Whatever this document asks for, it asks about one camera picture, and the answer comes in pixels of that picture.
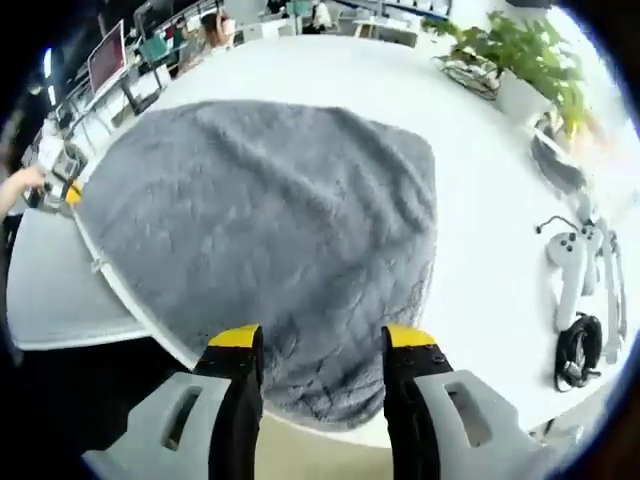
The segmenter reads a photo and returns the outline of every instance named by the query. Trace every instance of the computer monitor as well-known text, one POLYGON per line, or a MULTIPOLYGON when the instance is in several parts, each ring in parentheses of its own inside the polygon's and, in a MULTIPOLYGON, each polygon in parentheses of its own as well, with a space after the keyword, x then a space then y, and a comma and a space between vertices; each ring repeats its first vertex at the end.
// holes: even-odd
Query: computer monitor
POLYGON ((87 60, 91 90, 96 93, 107 80, 125 70, 124 22, 120 20, 107 33, 87 60))

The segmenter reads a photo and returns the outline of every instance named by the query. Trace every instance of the person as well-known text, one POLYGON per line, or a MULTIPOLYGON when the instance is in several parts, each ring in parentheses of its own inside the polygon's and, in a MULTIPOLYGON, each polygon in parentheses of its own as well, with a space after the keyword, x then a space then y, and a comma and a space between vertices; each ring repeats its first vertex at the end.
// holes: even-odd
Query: person
POLYGON ((176 49, 182 45, 188 36, 187 22, 184 17, 180 17, 173 30, 173 48, 176 49))
POLYGON ((22 168, 9 176, 0 185, 0 220, 3 226, 3 248, 7 258, 11 259, 13 245, 22 221, 22 215, 27 209, 27 203, 22 194, 29 188, 44 189, 44 171, 37 165, 22 168))
POLYGON ((236 33, 236 22, 224 11, 209 13, 200 20, 205 39, 205 50, 230 48, 236 33))
POLYGON ((190 58, 178 75, 183 75, 198 65, 206 55, 215 51, 224 51, 233 47, 236 22, 225 12, 209 13, 200 19, 200 31, 197 38, 197 53, 190 58))
POLYGON ((325 0, 313 0, 311 23, 302 28, 303 34, 323 33, 331 26, 331 14, 325 0))

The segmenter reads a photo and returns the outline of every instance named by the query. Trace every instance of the white table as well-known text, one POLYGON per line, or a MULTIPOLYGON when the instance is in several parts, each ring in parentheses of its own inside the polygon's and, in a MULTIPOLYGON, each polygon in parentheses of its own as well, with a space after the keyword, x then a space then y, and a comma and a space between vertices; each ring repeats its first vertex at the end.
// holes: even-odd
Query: white table
MULTIPOLYGON (((472 370, 511 402, 523 429, 569 410, 619 370, 630 344, 615 367, 602 361, 603 377, 586 388, 564 394, 553 389, 556 301, 544 247, 561 227, 540 236, 533 227, 571 212, 534 174, 528 147, 507 119, 420 52, 327 35, 256 41, 207 59, 173 82, 151 110, 222 99, 344 107, 429 141, 439 232, 420 326, 435 336, 454 368, 472 370)), ((627 265, 631 339, 640 314, 640 271, 631 268, 640 265, 634 224, 640 222, 616 226, 627 265)), ((604 321, 602 290, 582 307, 604 321)), ((389 447, 382 413, 354 431, 325 435, 389 447)))
POLYGON ((355 20, 353 23, 357 25, 354 34, 356 38, 377 39, 382 34, 393 43, 400 43, 411 48, 415 48, 418 44, 420 32, 411 28, 407 22, 391 18, 371 17, 367 20, 355 20))

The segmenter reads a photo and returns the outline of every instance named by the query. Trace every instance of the fuzzy gray blanket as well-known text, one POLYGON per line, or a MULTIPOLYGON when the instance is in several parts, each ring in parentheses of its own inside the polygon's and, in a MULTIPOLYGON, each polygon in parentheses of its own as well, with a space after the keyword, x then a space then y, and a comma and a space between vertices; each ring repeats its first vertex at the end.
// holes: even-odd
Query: fuzzy gray blanket
POLYGON ((254 101, 145 115, 78 214, 194 352, 260 323, 267 408, 346 430, 382 408, 381 327, 414 325, 435 257, 434 159, 341 109, 254 101))

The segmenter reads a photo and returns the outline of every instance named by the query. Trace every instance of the potted plant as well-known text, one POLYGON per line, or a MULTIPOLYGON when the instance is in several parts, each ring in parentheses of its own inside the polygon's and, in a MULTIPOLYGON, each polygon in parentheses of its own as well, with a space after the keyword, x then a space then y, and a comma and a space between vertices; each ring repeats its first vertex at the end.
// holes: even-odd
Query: potted plant
POLYGON ((491 30, 460 32, 451 58, 486 59, 500 78, 498 107, 519 124, 537 120, 553 104, 567 136, 586 119, 579 58, 545 19, 518 24, 502 12, 489 14, 491 30))
POLYGON ((421 26, 423 31, 432 33, 437 37, 451 35, 457 40, 460 39, 460 29, 446 18, 423 17, 421 26))

